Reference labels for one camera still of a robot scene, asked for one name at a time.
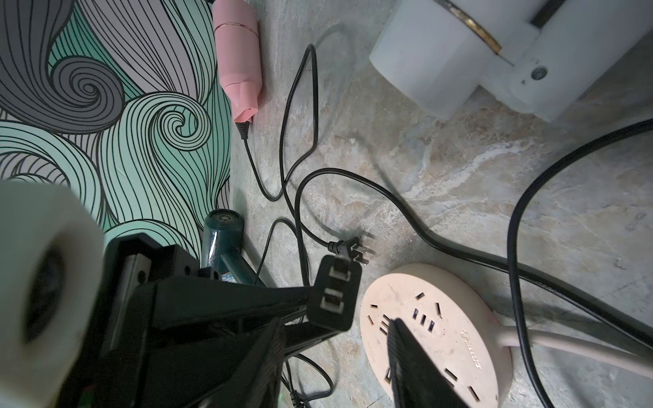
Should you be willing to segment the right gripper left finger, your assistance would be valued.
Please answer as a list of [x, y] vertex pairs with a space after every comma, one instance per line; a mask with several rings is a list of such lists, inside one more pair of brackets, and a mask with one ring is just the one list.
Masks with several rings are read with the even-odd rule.
[[312, 287], [271, 288], [174, 276], [158, 282], [152, 326], [180, 326], [288, 316], [304, 308]]

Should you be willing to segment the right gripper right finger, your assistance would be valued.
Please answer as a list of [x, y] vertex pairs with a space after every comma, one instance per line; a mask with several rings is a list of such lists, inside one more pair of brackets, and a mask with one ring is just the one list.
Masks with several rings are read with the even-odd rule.
[[389, 323], [389, 374], [395, 407], [466, 407], [401, 319]]

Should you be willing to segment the dark green hair dryer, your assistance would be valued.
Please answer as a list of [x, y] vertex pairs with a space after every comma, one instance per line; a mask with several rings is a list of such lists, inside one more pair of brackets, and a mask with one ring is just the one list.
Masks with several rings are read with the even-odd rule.
[[209, 268], [215, 280], [265, 287], [242, 256], [244, 220], [231, 209], [216, 209], [204, 221], [202, 268]]

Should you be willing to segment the pink round power strip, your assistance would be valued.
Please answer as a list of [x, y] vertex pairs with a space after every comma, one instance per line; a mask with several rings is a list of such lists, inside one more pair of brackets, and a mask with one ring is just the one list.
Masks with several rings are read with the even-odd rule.
[[412, 263], [375, 280], [362, 300], [362, 343], [374, 375], [392, 392], [389, 323], [401, 319], [450, 387], [471, 407], [501, 406], [513, 379], [510, 351], [496, 342], [498, 319], [452, 273]]

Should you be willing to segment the pink hair dryer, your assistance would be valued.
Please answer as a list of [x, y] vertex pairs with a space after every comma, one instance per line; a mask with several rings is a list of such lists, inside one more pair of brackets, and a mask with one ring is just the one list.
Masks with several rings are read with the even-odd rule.
[[220, 86], [234, 122], [249, 122], [263, 88], [256, 9], [242, 0], [216, 0], [212, 13]]

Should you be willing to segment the white folded hair dryer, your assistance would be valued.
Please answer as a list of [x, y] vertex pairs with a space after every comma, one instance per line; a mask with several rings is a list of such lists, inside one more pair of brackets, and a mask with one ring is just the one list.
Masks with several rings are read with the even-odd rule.
[[651, 29], [649, 1], [402, 1], [370, 61], [442, 121], [484, 88], [552, 122]]

